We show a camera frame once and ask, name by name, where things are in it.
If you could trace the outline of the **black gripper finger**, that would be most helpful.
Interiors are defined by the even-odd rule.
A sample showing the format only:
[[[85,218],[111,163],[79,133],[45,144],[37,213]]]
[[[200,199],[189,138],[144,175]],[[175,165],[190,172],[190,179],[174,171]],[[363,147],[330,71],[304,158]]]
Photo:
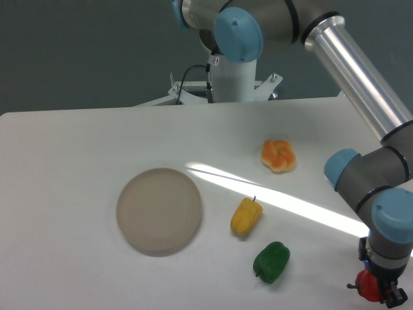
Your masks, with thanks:
[[[381,293],[379,302],[387,307],[398,307],[407,301],[407,294],[398,287],[398,280],[378,280],[378,287]]]

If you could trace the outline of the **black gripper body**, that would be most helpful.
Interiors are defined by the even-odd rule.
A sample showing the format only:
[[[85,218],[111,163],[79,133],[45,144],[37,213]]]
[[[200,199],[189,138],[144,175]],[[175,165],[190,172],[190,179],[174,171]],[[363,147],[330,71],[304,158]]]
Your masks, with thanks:
[[[385,241],[383,238],[370,244],[371,240],[369,237],[359,239],[359,259],[365,269],[385,285],[398,284],[398,278],[407,266],[407,244]]]

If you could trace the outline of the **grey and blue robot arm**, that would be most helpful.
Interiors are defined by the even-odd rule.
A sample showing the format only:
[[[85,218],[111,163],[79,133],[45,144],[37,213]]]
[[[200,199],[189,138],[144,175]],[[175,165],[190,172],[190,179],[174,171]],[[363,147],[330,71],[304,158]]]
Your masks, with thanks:
[[[265,48],[300,42],[313,52],[380,141],[366,155],[343,149],[324,174],[368,227],[359,240],[365,268],[350,285],[360,296],[402,305],[399,277],[412,252],[412,114],[364,55],[345,19],[326,1],[172,1],[179,26],[229,61],[255,61]]]

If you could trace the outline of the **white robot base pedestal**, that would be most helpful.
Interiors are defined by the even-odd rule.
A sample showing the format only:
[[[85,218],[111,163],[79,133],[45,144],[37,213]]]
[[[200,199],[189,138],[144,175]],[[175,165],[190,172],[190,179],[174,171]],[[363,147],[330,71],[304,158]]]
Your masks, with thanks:
[[[207,62],[188,67],[179,81],[171,74],[168,94],[140,104],[142,107],[278,99],[277,88],[283,81],[282,76],[273,72],[266,80],[257,80],[256,60],[240,64],[230,62],[219,51],[209,30],[200,30],[199,39],[208,52]]]

